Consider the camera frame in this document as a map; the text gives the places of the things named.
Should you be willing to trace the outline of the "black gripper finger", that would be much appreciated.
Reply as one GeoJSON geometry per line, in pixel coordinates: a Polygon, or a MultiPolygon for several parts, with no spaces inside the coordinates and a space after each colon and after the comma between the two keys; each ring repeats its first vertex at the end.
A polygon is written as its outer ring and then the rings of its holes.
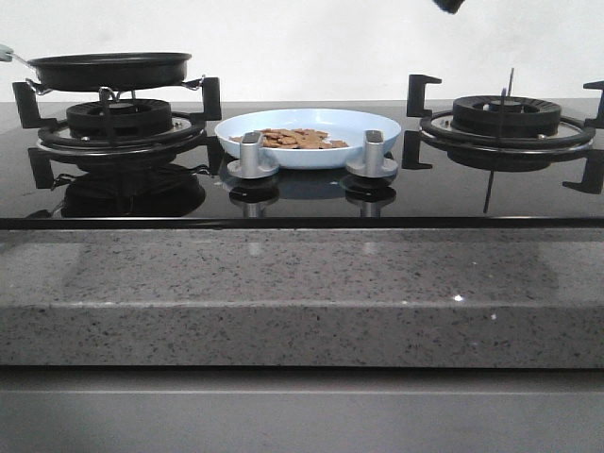
{"type": "Polygon", "coordinates": [[[433,3],[443,12],[456,14],[464,3],[464,0],[433,0],[433,3]]]}

